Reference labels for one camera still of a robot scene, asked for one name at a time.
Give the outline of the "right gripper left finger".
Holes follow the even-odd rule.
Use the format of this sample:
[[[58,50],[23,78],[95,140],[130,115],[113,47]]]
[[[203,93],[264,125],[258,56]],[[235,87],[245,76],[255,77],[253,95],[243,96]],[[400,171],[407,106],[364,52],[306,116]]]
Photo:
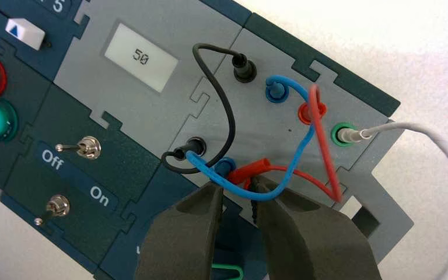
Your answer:
[[[223,188],[208,182],[159,214],[141,247],[135,279],[210,279]]]

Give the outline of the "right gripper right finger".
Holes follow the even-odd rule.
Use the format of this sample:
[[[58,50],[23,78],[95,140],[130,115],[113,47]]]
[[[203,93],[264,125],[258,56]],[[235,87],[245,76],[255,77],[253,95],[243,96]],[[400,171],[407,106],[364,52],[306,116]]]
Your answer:
[[[381,279],[366,236],[343,213],[285,189],[257,202],[270,279]]]

